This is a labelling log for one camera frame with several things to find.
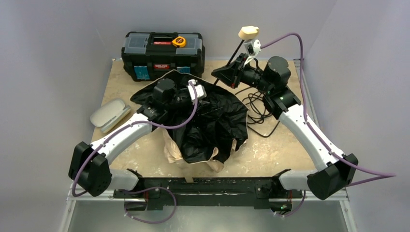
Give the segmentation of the beige folding umbrella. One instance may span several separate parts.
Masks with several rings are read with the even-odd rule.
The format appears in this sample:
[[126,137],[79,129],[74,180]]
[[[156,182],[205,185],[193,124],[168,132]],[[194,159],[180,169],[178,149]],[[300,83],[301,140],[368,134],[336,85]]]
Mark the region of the beige folding umbrella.
[[231,153],[248,139],[248,108],[233,93],[197,76],[169,71],[153,83],[135,92],[130,100],[143,105],[152,95],[158,81],[169,78],[177,89],[186,88],[195,79],[205,87],[207,97],[199,101],[192,120],[179,129],[164,129],[164,156],[175,164],[188,180],[188,166],[205,163],[213,172],[220,172]]

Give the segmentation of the beige umbrella case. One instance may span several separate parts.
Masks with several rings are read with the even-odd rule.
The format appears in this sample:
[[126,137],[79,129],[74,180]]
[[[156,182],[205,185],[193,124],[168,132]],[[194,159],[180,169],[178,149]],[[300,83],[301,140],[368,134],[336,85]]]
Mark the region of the beige umbrella case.
[[89,119],[101,133],[106,134],[130,111],[131,107],[123,99],[116,98],[101,106]]

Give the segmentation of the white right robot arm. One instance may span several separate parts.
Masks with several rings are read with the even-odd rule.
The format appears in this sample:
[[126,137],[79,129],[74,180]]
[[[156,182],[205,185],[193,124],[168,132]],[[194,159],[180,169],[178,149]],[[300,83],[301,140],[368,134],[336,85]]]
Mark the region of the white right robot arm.
[[358,158],[345,154],[312,122],[300,99],[288,87],[291,71],[286,59],[273,56],[265,68],[252,67],[247,54],[228,65],[214,69],[212,76],[231,88],[244,83],[263,93],[263,103],[272,116],[286,126],[307,151],[315,170],[285,171],[278,177],[286,190],[306,190],[325,200],[353,180]]

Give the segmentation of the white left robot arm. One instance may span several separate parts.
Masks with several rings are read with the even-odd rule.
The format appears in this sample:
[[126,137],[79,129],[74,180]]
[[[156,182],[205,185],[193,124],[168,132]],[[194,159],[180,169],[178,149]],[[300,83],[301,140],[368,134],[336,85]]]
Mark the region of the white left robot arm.
[[139,177],[135,171],[112,170],[111,163],[138,139],[156,128],[179,129],[190,122],[206,91],[196,80],[177,89],[173,80],[157,82],[143,105],[121,127],[87,144],[78,143],[73,152],[68,176],[73,180],[72,195],[99,196],[106,190],[133,191]]

